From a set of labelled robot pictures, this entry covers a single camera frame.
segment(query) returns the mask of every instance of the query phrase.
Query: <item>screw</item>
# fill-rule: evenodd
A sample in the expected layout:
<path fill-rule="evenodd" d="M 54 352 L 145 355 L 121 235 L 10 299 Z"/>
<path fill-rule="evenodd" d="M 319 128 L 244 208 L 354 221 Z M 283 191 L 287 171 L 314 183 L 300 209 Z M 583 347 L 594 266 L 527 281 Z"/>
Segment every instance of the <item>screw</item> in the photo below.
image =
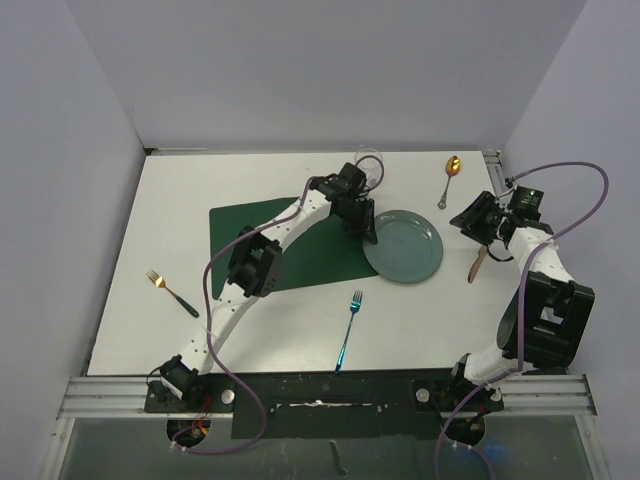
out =
<path fill-rule="evenodd" d="M 416 398 L 420 403 L 426 403 L 429 401 L 429 390 L 426 388 L 420 388 L 416 392 Z"/>
<path fill-rule="evenodd" d="M 222 392 L 222 395 L 220 396 L 220 400 L 222 400 L 222 403 L 224 403 L 225 405 L 229 405 L 230 403 L 233 403 L 233 400 L 236 398 L 236 394 L 233 393 L 233 390 L 225 390 L 224 392 Z"/>

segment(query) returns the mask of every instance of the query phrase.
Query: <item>robotic arm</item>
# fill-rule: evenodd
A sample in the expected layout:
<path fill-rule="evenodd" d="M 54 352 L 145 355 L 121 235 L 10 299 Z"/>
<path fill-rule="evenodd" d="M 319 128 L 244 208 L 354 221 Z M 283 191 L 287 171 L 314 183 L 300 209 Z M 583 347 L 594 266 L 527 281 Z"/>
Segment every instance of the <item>robotic arm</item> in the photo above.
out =
<path fill-rule="evenodd" d="M 211 341 L 216 351 L 222 348 L 249 307 L 273 291 L 284 251 L 311 226 L 335 214 L 343 220 L 347 233 L 378 243 L 374 228 L 375 203 L 366 198 L 366 181 L 365 173 L 350 163 L 337 175 L 314 177 L 306 196 L 263 224 L 277 225 L 236 245 L 229 262 L 227 283 L 211 313 L 214 320 Z M 247 226 L 239 236 L 253 230 L 260 227 Z M 160 368 L 163 384 L 187 405 L 201 401 L 198 377 L 209 373 L 213 366 L 207 333 L 206 327 L 198 328 L 180 353 Z"/>
<path fill-rule="evenodd" d="M 525 370 L 568 367 L 595 300 L 593 290 L 575 282 L 565 270 L 551 239 L 551 227 L 539 221 L 542 196 L 541 191 L 517 187 L 503 206 L 491 193 L 483 192 L 451 220 L 462 234 L 482 245 L 502 241 L 521 272 L 531 252 L 540 244 L 547 244 L 526 272 Z M 456 365 L 453 373 L 459 385 L 489 383 L 492 378 L 515 370 L 517 317 L 516 291 L 500 321 L 496 343 L 480 353 L 463 356 Z"/>

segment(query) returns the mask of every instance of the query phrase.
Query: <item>spoon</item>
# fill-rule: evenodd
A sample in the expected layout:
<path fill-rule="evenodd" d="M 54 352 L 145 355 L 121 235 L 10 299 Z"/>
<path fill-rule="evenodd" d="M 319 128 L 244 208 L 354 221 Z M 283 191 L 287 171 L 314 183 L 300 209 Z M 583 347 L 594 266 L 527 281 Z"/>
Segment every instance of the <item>spoon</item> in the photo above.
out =
<path fill-rule="evenodd" d="M 444 188 L 444 193 L 438 202 L 438 208 L 440 210 L 447 208 L 447 191 L 449 190 L 449 182 L 451 182 L 451 177 L 460 172 L 460 157 L 457 155 L 451 157 L 447 162 L 447 165 L 444 167 L 444 171 L 447 172 L 449 178 L 447 179 L 447 186 Z"/>

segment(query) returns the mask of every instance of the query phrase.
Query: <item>white tabletop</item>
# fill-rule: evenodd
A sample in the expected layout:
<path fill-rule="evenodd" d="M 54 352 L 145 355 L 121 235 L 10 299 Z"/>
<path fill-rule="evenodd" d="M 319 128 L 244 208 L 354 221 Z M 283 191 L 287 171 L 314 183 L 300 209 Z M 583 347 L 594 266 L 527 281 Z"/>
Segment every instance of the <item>white tabletop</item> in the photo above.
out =
<path fill-rule="evenodd" d="M 448 207 L 437 202 L 457 154 Z M 90 375 L 147 374 L 189 341 L 204 319 L 202 273 L 209 258 L 209 210 L 296 196 L 311 175 L 338 172 L 353 153 L 148 157 L 118 258 L 89 367 Z M 405 209 L 440 232 L 444 258 L 430 279 L 397 285 L 380 276 L 276 292 L 254 305 L 222 349 L 235 371 L 332 370 L 353 291 L 364 291 L 344 370 L 452 367 L 495 341 L 518 283 L 513 263 L 485 260 L 467 274 L 479 246 L 449 225 L 482 190 L 492 191 L 480 152 L 389 152 L 372 193 L 376 213 Z M 192 318 L 149 282 L 154 269 L 201 313 Z"/>

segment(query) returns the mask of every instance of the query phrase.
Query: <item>plate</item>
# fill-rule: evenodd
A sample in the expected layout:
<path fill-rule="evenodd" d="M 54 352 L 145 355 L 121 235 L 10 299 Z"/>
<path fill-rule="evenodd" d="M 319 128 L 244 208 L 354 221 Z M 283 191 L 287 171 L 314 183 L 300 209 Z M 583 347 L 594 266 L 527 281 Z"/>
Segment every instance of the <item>plate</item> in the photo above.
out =
<path fill-rule="evenodd" d="M 398 283 L 418 283 L 436 273 L 442 262 L 440 234 L 426 218 L 391 210 L 375 218 L 378 244 L 363 242 L 364 255 L 380 275 Z"/>

